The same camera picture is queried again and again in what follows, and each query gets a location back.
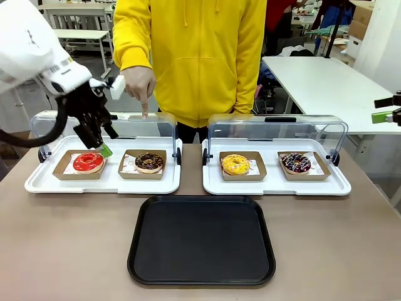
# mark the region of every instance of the yellow jacket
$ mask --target yellow jacket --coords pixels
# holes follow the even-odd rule
[[[249,114],[265,15],[266,0],[118,0],[115,63],[153,67],[160,109],[183,124]]]

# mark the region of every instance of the black tray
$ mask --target black tray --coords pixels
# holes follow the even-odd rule
[[[252,199],[155,196],[140,208],[127,266],[142,284],[260,285],[276,261]]]

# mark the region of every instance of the transparent cover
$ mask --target transparent cover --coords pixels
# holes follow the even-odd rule
[[[171,137],[173,155],[176,155],[175,147],[175,125],[174,116],[166,113],[149,114],[146,119],[142,118],[142,113],[111,113],[118,118],[112,120],[113,128],[118,133],[118,139],[135,139],[137,137]],[[56,111],[45,111],[35,115],[30,126],[35,137],[46,135],[56,122]],[[76,135],[74,127],[79,124],[78,120],[73,117],[68,117],[67,125],[63,134],[58,140],[64,137]],[[102,131],[102,136],[108,137],[107,133]],[[51,152],[56,143],[46,145],[40,148],[42,155]]]
[[[214,144],[232,139],[261,142],[304,139],[306,143],[309,139],[321,144],[335,162],[347,132],[347,124],[331,115],[214,115],[209,119],[207,158],[211,157]]]

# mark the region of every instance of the hand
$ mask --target hand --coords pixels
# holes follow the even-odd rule
[[[135,66],[120,72],[125,78],[125,91],[131,97],[140,101],[142,116],[148,115],[148,98],[156,87],[156,78],[153,70],[147,67]]]

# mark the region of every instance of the white tray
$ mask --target white tray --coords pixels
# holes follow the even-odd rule
[[[207,140],[202,150],[207,149]],[[219,162],[224,151],[258,151],[266,165],[268,175],[262,181],[225,182]],[[212,194],[297,194],[317,196],[344,196],[351,185],[340,169],[328,164],[331,175],[324,181],[288,181],[278,162],[279,151],[315,151],[324,159],[326,152],[321,144],[311,139],[273,139],[273,141],[248,141],[247,139],[216,138],[212,141],[213,158],[203,166],[203,187]]]
[[[136,139],[103,138],[113,155],[99,180],[61,181],[52,175],[57,163],[70,149],[86,149],[78,136],[68,136],[60,140],[53,153],[40,164],[25,182],[30,193],[136,193],[167,194],[177,190],[180,184],[181,166],[172,157],[171,137],[137,137]],[[182,141],[176,140],[176,148],[182,152]],[[124,180],[118,174],[118,167],[127,149],[165,149],[167,162],[163,178],[156,180]]]

